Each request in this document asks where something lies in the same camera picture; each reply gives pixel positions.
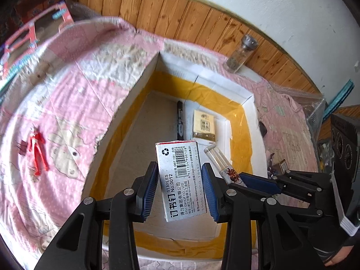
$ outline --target red toy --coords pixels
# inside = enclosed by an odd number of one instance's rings
[[[28,141],[28,145],[27,145],[27,149],[29,152],[32,152],[32,155],[34,157],[34,163],[35,163],[35,176],[40,176],[40,171],[39,171],[39,165],[37,163],[37,159],[36,159],[36,154],[35,151],[37,151],[37,154],[40,154],[41,160],[43,162],[43,165],[45,167],[45,170],[48,171],[49,167],[47,165],[45,156],[42,152],[40,143],[44,144],[45,140],[43,138],[43,136],[41,135],[40,131],[38,128],[33,127],[30,133],[30,138]]]

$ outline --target glass tube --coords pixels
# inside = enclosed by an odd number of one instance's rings
[[[246,187],[239,174],[234,170],[233,166],[227,160],[221,150],[212,144],[204,149],[205,154],[211,162],[218,169],[220,176],[226,181],[227,184],[236,183]]]
[[[241,39],[240,46],[231,54],[224,64],[226,71],[236,73],[258,45],[259,43],[252,36],[248,34],[244,35]]]

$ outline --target white box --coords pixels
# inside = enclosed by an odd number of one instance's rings
[[[156,143],[156,154],[166,221],[206,213],[196,141]]]
[[[92,161],[91,169],[85,182],[83,197],[89,196],[95,176],[105,155],[105,148],[108,146],[111,137],[113,137],[114,131],[121,124],[126,113],[132,108],[132,104],[145,88],[154,71],[165,72],[188,82],[198,83],[229,100],[241,104],[245,111],[251,137],[253,151],[251,166],[253,174],[267,177],[265,146],[259,129],[257,110],[254,105],[254,95],[242,86],[235,84],[202,65],[196,65],[161,51],[160,54],[155,56],[147,65],[134,87],[132,87],[111,122],[108,132],[101,140],[97,155]],[[173,104],[171,105],[169,101],[161,100],[161,98],[156,97],[156,95],[166,97],[168,100],[171,100]],[[189,140],[192,137],[193,114],[195,109],[211,114],[214,116],[215,121],[216,144],[227,159],[231,159],[230,147],[233,137],[228,119],[216,111],[209,110],[207,107],[201,105],[201,103],[191,101],[190,99],[172,97],[168,94],[159,94],[157,91],[154,91],[149,94],[144,101],[145,109],[141,109],[139,114],[133,119],[133,125],[129,128],[125,138],[122,140],[121,147],[118,148],[118,153],[109,170],[109,181],[107,183],[105,198],[115,196],[121,188],[131,187],[134,179],[144,174],[149,162],[157,159],[154,150],[156,143],[168,141],[168,139],[176,139],[176,102],[178,100],[185,100],[183,110],[184,138]],[[204,153],[204,149],[208,145],[201,144],[200,142],[197,142],[197,145],[200,163],[210,162]],[[215,167],[213,167],[213,169],[215,175],[220,177]],[[197,242],[201,245],[203,242],[212,242],[215,238],[219,237],[222,225],[215,223],[209,213],[174,222],[167,222],[164,217],[163,199],[160,191],[159,184],[151,215],[145,223],[134,223],[135,232],[143,232],[149,234],[149,236],[166,239],[168,241],[171,239],[174,243],[181,240],[191,241],[194,243],[195,248],[197,247]],[[141,247],[139,245],[137,246],[137,254],[141,258],[152,260],[168,259],[173,261],[175,259],[174,256],[163,254],[161,251],[149,250],[147,247]],[[177,256],[176,259],[183,260],[189,258]]]

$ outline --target pink blanket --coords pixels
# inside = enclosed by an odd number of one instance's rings
[[[25,62],[0,108],[0,225],[13,238],[8,244],[39,259],[80,203],[89,166],[115,112],[160,50],[180,53],[253,92],[268,128],[267,149],[291,169],[317,170],[304,113],[294,111],[264,79],[229,74],[222,67],[224,56],[138,31],[120,18],[78,22]],[[45,139],[49,164],[39,177],[24,148],[34,125]]]

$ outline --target white wall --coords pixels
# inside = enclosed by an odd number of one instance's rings
[[[342,0],[208,0],[255,25],[287,51],[328,102],[351,78],[343,106],[360,104],[360,27]]]

